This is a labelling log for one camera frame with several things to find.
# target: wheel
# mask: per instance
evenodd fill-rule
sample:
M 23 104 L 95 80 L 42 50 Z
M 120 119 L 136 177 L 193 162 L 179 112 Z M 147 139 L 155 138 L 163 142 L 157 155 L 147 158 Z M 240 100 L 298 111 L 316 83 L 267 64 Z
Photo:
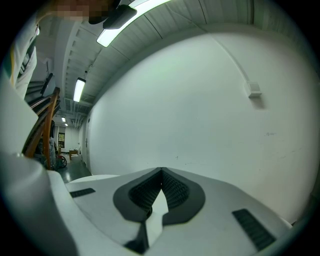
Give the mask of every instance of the wheel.
M 58 168 L 61 169 L 61 168 L 65 168 L 67 166 L 67 160 L 64 156 L 62 155 L 59 155 L 58 156 L 58 159 L 59 159 L 59 165 L 58 165 Z

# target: white sleeve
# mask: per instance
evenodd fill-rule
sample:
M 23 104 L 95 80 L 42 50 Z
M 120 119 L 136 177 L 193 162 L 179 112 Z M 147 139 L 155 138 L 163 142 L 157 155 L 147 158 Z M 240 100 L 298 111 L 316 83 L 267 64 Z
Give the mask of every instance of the white sleeve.
M 37 24 L 36 24 L 36 15 L 34 15 L 21 29 L 21 31 L 16 36 L 12 44 L 12 47 L 10 49 L 10 57 L 11 57 L 11 65 L 12 65 L 10 81 L 14 88 L 17 87 L 16 85 L 17 85 L 20 68 L 22 66 L 22 63 L 24 61 L 24 58 L 26 56 L 26 53 L 28 51 L 28 48 L 33 38 L 37 35 L 36 33 L 37 33 Z

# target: person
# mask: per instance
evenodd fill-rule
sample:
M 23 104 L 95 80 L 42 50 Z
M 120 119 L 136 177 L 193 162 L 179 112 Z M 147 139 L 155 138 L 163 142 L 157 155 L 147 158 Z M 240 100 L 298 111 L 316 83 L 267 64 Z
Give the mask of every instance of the person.
M 22 28 L 2 63 L 2 76 L 24 99 L 32 74 L 37 65 L 36 39 L 39 22 L 49 15 L 74 21 L 88 20 L 97 24 L 117 8 L 120 0 L 51 0 L 37 11 Z

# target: black grille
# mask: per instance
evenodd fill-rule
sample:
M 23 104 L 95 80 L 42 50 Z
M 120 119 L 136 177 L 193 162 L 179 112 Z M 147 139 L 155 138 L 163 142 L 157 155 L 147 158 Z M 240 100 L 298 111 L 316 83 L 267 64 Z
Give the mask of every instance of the black grille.
M 247 209 L 233 211 L 232 214 L 258 251 L 276 240 Z
M 129 198 L 137 206 L 148 212 L 161 190 L 161 183 L 162 175 L 159 171 L 139 185 L 130 189 Z
M 188 199 L 189 188 L 164 171 L 162 171 L 162 178 L 162 191 L 165 195 L 168 209 L 171 210 L 183 204 Z

